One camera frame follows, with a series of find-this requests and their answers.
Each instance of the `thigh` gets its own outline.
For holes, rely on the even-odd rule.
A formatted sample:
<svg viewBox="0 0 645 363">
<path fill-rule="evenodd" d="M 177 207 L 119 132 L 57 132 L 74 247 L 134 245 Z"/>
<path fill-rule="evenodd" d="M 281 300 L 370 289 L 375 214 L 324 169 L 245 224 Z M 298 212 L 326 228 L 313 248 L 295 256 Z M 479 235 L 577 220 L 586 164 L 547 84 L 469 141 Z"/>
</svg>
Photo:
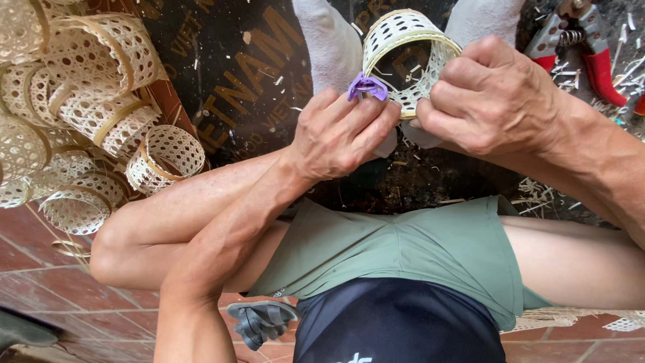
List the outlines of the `thigh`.
<svg viewBox="0 0 645 363">
<path fill-rule="evenodd" d="M 622 231 L 501 216 L 526 287 L 550 302 L 645 309 L 645 251 Z"/>
</svg>

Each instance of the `knee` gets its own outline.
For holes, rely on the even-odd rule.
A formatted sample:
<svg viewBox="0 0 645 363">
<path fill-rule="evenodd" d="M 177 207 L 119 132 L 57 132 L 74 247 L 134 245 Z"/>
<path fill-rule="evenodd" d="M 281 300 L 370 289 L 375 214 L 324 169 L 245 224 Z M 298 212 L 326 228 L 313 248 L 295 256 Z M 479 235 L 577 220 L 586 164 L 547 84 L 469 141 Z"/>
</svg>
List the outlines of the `knee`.
<svg viewBox="0 0 645 363">
<path fill-rule="evenodd" d="M 118 236 L 111 228 L 103 227 L 92 242 L 90 273 L 102 284 L 118 286 L 119 271 L 126 256 L 126 249 L 121 242 L 122 236 Z"/>
</svg>

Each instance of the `finger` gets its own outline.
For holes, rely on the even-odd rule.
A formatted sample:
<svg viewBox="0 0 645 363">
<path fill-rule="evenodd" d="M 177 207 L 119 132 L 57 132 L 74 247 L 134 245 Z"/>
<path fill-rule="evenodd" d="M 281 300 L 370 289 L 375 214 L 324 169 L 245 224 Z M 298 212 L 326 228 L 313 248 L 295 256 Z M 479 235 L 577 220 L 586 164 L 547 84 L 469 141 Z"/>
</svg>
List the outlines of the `finger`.
<svg viewBox="0 0 645 363">
<path fill-rule="evenodd" d="M 390 134 L 399 123 L 401 104 L 387 102 L 381 113 L 365 127 L 352 141 L 352 148 L 367 158 Z"/>
<path fill-rule="evenodd" d="M 387 99 L 381 101 L 376 97 L 369 97 L 353 108 L 340 122 L 338 127 L 348 135 L 349 138 L 354 138 L 363 129 L 365 129 L 371 122 L 374 121 L 382 112 L 383 109 L 389 104 Z"/>
<path fill-rule="evenodd" d="M 430 90 L 430 99 L 434 108 L 458 118 L 466 117 L 468 114 L 466 107 L 475 95 L 475 91 L 455 87 L 442 80 L 437 81 Z"/>
<path fill-rule="evenodd" d="M 481 91 L 492 71 L 470 58 L 457 57 L 446 64 L 439 79 L 459 88 Z"/>
<path fill-rule="evenodd" d="M 500 37 L 486 36 L 467 45 L 461 56 L 489 68 L 498 68 L 513 63 L 515 53 L 516 50 Z"/>
<path fill-rule="evenodd" d="M 324 110 L 338 98 L 338 92 L 331 87 L 327 87 L 309 100 L 307 106 L 304 107 L 303 112 Z"/>
<path fill-rule="evenodd" d="M 347 92 L 345 92 L 333 103 L 329 104 L 324 112 L 328 119 L 333 122 L 338 122 L 346 117 L 356 107 L 356 104 L 360 103 L 359 101 L 360 99 L 358 97 L 354 97 L 351 101 L 348 101 Z"/>
<path fill-rule="evenodd" d="M 417 103 L 417 117 L 422 129 L 444 141 L 457 142 L 468 133 L 465 119 L 437 110 L 427 98 L 422 98 Z"/>
</svg>

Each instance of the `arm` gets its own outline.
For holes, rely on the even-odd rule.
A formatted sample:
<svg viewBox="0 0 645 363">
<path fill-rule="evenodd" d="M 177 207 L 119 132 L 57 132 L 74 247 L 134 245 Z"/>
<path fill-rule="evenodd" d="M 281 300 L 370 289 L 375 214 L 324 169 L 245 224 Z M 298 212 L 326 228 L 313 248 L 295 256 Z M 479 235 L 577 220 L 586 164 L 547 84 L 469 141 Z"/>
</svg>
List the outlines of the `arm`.
<svg viewBox="0 0 645 363">
<path fill-rule="evenodd" d="M 450 61 L 417 115 L 421 127 L 475 157 L 578 198 L 645 249 L 645 145 L 501 39 L 485 37 Z"/>
<path fill-rule="evenodd" d="M 398 121 L 400 105 L 375 98 L 347 101 L 331 90 L 302 111 L 295 139 L 248 189 L 188 243 L 161 286 L 155 362 L 235 362 L 217 309 L 223 283 L 258 236 L 319 180 L 347 175 Z"/>
</svg>

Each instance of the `metal spring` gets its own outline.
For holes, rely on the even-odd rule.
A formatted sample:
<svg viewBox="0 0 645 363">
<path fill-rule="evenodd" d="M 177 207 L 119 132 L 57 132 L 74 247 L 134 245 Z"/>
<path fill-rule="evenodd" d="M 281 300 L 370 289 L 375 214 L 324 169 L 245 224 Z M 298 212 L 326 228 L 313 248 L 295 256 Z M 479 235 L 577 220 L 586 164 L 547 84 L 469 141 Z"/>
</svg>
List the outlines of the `metal spring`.
<svg viewBox="0 0 645 363">
<path fill-rule="evenodd" d="M 585 34 L 580 30 L 565 30 L 560 34 L 560 45 L 568 47 L 584 41 Z"/>
</svg>

